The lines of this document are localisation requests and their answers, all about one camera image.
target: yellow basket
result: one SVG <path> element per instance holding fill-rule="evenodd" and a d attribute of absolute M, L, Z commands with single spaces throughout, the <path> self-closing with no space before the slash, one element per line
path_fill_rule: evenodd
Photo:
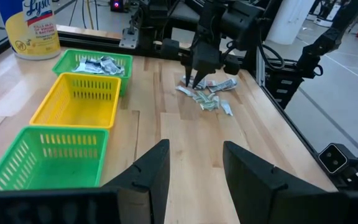
<path fill-rule="evenodd" d="M 30 120 L 31 125 L 111 129 L 121 79 L 62 73 Z"/>

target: green plastic basket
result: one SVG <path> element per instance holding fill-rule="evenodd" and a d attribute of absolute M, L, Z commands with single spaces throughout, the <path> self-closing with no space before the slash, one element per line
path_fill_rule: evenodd
<path fill-rule="evenodd" d="M 0 161 L 0 190 L 99 187 L 108 132 L 28 126 Z"/>
<path fill-rule="evenodd" d="M 76 49 L 68 49 L 63 54 L 63 56 L 60 58 L 60 60 L 56 63 L 56 65 L 53 67 L 52 71 L 56 73 L 57 76 L 59 76 L 63 72 L 71 72 L 73 73 L 73 70 L 78 67 L 80 64 L 80 60 L 82 58 L 87 59 L 99 59 L 103 56 L 108 56 L 111 58 L 114 58 L 118 65 L 124 66 L 125 68 L 125 74 L 121 77 L 121 89 L 119 91 L 120 96 L 125 95 L 125 91 L 127 90 L 129 79 L 132 75 L 132 61 L 133 58 L 131 55 L 122 55 L 122 54 L 112 54 L 112 53 L 106 53 L 106 52 L 96 52 L 92 50 L 76 50 Z M 86 73 L 86 72 L 79 72 L 81 74 L 90 74 L 90 75 L 99 75 L 99 74 L 92 74 L 92 73 Z"/>

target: gray floor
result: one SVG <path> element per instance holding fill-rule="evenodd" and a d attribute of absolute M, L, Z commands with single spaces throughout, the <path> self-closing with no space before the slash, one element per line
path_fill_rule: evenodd
<path fill-rule="evenodd" d="M 68 2 L 70 0 L 60 0 L 53 4 L 53 8 L 60 9 Z M 106 5 L 107 2 L 98 1 L 98 4 Z M 57 24 L 69 25 L 74 6 L 70 4 L 55 15 Z M 84 27 L 81 7 L 82 2 L 78 1 L 71 26 Z M 94 10 L 94 4 L 91 4 L 96 25 Z M 99 29 L 121 32 L 128 26 L 131 14 L 115 13 L 109 7 L 98 6 Z M 89 28 L 86 10 L 85 21 Z M 283 57 L 297 60 L 302 48 L 313 43 L 326 30 L 309 21 L 303 27 L 292 45 L 267 44 Z M 0 30 L 0 37 L 4 35 L 4 31 Z M 173 30 L 173 38 L 181 42 L 191 42 L 193 35 L 185 30 Z M 324 75 L 302 83 L 285 111 L 317 151 L 322 151 L 331 142 L 338 142 L 358 156 L 358 38 L 354 34 L 346 34 L 337 51 L 322 57 L 321 65 Z"/>

